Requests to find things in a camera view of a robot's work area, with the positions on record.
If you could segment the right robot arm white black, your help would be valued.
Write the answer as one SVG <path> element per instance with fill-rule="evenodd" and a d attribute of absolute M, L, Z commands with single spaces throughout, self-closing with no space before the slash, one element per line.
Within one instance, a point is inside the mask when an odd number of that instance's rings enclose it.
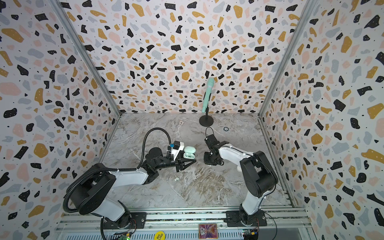
<path fill-rule="evenodd" d="M 265 212 L 261 209 L 262 202 L 276 189 L 279 180 L 265 153 L 240 150 L 229 142 L 219 142 L 213 134 L 205 138 L 205 143 L 209 151 L 205 152 L 204 163 L 216 166 L 227 160 L 235 164 L 242 173 L 248 190 L 239 209 L 226 212 L 227 226 L 266 226 Z"/>

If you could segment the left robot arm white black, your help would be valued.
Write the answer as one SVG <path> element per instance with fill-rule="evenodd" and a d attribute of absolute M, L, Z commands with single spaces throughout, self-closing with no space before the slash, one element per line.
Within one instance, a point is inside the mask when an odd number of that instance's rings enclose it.
<path fill-rule="evenodd" d="M 174 167 L 177 172 L 183 171 L 196 162 L 195 153 L 194 147 L 171 144 L 165 156 L 160 148 L 150 149 L 140 169 L 112 169 L 96 164 L 68 187 L 63 202 L 65 212 L 102 217 L 118 229 L 132 227 L 137 223 L 133 213 L 120 201 L 108 198 L 109 192 L 123 186 L 150 184 L 161 169 Z"/>

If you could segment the mint green earbud case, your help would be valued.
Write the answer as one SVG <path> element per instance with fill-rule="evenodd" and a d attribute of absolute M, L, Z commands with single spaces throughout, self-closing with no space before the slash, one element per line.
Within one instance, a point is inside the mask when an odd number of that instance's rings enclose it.
<path fill-rule="evenodd" d="M 195 147 L 187 146 L 184 148 L 183 158 L 194 160 L 196 157 L 195 153 L 196 153 Z"/>

